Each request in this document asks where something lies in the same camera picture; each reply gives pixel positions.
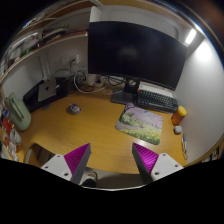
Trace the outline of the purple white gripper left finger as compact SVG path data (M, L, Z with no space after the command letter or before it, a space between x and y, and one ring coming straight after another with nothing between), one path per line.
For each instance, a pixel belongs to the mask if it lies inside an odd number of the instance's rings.
M66 155L56 154L42 166L42 169L78 185L90 155L91 145L85 144Z

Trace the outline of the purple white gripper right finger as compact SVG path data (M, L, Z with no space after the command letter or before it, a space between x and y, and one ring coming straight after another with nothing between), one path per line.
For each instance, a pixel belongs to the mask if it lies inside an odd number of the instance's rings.
M182 166L167 153L157 154L137 143L132 144L132 154L144 184L182 169Z

